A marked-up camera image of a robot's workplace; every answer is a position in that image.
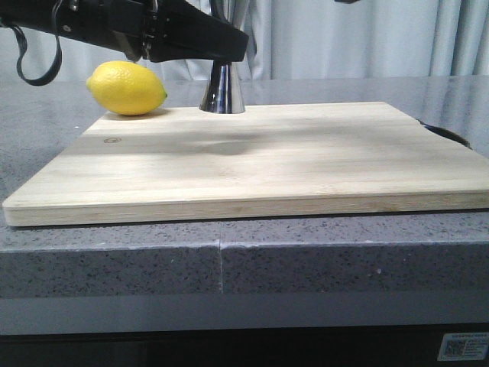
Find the black strap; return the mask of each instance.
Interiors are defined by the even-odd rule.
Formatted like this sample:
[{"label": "black strap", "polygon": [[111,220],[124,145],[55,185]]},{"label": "black strap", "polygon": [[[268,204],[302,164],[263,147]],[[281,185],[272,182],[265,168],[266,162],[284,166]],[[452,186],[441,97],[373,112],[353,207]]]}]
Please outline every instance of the black strap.
[{"label": "black strap", "polygon": [[61,51],[60,38],[58,36],[58,30],[57,30],[57,13],[62,3],[63,0],[58,0],[56,4],[54,4],[53,10],[51,12],[51,27],[52,27],[52,32],[54,34],[54,37],[56,38],[56,54],[54,55],[53,63],[51,64],[48,71],[43,76],[37,79],[26,78],[24,72],[22,71],[22,60],[24,59],[24,55],[28,50],[28,41],[25,37],[24,32],[16,24],[12,24],[8,21],[2,20],[2,25],[12,29],[13,32],[15,33],[15,37],[17,38],[18,51],[19,51],[19,56],[17,60],[17,74],[20,76],[20,78],[23,81],[25,81],[26,83],[32,86],[45,86],[46,84],[52,82],[54,78],[56,78],[58,72],[60,71],[61,63],[63,60],[63,53]]}]

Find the curtain fold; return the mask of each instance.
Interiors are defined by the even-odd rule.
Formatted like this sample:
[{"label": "curtain fold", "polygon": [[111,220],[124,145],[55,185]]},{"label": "curtain fold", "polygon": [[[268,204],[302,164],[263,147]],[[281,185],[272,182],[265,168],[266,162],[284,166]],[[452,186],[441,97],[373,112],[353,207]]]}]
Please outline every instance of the curtain fold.
[{"label": "curtain fold", "polygon": [[488,0],[468,0],[461,4],[452,75],[471,75],[481,43],[487,17]]},{"label": "curtain fold", "polygon": [[[209,13],[209,0],[188,0]],[[244,80],[385,76],[489,75],[489,0],[251,0],[244,30],[250,42],[238,74]],[[54,37],[25,30],[28,77],[53,59]],[[0,81],[18,80],[13,33],[0,29]],[[123,53],[62,39],[57,80],[85,80]],[[150,67],[164,80],[207,80],[210,60]]]}]

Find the bamboo cutting board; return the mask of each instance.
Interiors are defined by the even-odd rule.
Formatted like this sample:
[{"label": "bamboo cutting board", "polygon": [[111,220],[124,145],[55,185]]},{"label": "bamboo cutting board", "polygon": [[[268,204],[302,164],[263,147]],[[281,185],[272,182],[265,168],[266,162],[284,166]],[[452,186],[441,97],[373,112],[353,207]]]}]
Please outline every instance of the bamboo cutting board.
[{"label": "bamboo cutting board", "polygon": [[382,102],[107,113],[4,203],[11,226],[489,207],[489,160]]}]

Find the gray countertop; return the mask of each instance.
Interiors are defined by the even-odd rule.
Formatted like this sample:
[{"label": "gray countertop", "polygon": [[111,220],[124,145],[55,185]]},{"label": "gray countertop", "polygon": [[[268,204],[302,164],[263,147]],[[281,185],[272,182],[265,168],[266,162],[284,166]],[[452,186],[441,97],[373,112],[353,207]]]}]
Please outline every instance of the gray countertop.
[{"label": "gray countertop", "polygon": [[[166,83],[165,106],[197,106],[204,86]],[[248,105],[388,102],[462,135],[489,157],[489,76],[271,80],[243,82],[242,89]],[[83,83],[3,83],[0,97],[1,201],[104,113]],[[0,216],[0,240],[0,319],[11,320],[0,334],[489,322],[489,210],[40,228],[8,227]],[[354,305],[362,299],[377,306],[359,317]],[[78,326],[32,326],[14,317],[35,307],[38,318],[50,320],[42,311],[48,304],[83,313],[86,300],[106,306],[104,312],[116,301],[120,309],[123,300],[149,308],[171,300],[178,307],[173,321],[153,315],[151,326],[118,321],[100,329],[82,319]],[[198,300],[207,307],[219,302],[227,318],[203,322],[188,309]],[[295,305],[265,320],[285,301]],[[305,308],[293,310],[298,304]],[[254,307],[260,311],[252,313]],[[328,319],[335,307],[342,316]]]}]

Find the sticker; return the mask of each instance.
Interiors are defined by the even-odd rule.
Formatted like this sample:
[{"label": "sticker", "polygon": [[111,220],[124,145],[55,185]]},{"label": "sticker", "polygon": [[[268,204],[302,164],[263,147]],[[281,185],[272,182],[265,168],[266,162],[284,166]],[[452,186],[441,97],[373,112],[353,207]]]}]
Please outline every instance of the sticker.
[{"label": "sticker", "polygon": [[439,361],[481,361],[486,358],[489,333],[453,333],[443,336]]}]

